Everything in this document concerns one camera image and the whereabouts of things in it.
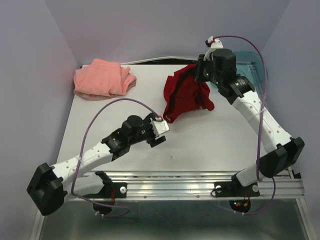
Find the red pleated skirt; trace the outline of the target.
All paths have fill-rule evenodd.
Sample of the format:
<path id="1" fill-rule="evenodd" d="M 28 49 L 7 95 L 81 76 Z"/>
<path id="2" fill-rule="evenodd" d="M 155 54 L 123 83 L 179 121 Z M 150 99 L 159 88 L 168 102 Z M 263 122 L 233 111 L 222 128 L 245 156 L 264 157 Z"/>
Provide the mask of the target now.
<path id="1" fill-rule="evenodd" d="M 188 64 L 166 79 L 163 97 L 166 107 L 162 114 L 167 123 L 172 124 L 180 115 L 194 110 L 215 109 L 210 100 L 210 88 L 205 82 L 196 82 L 195 64 Z"/>

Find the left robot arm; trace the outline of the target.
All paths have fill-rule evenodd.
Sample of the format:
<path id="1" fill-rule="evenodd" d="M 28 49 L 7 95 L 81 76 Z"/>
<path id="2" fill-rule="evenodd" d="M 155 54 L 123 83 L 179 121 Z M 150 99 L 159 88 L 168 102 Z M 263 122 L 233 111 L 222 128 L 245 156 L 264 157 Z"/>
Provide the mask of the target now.
<path id="1" fill-rule="evenodd" d="M 127 197 L 128 184 L 112 180 L 102 170 L 92 170 L 124 156 L 132 145 L 146 142 L 153 148 L 163 143 L 169 130 L 168 123 L 154 113 L 144 119 L 131 115 L 120 128 L 81 155 L 53 165 L 39 165 L 26 191 L 43 216 L 75 198 L 88 200 L 96 214 L 107 216 L 116 207 L 116 199 Z"/>

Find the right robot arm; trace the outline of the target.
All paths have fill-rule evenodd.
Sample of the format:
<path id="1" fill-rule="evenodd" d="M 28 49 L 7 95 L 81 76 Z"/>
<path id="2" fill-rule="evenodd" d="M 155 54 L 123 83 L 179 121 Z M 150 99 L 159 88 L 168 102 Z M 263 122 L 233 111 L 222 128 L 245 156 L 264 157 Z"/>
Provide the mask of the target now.
<path id="1" fill-rule="evenodd" d="M 216 198 L 242 197 L 259 180 L 272 178 L 297 162 L 304 141 L 301 137 L 292 137 L 262 106 L 254 85 L 237 74 L 236 55 L 230 49 L 218 48 L 199 55 L 195 80 L 211 82 L 217 87 L 220 95 L 249 123 L 266 152 L 252 165 L 234 174 L 230 181 L 215 182 L 212 194 Z"/>

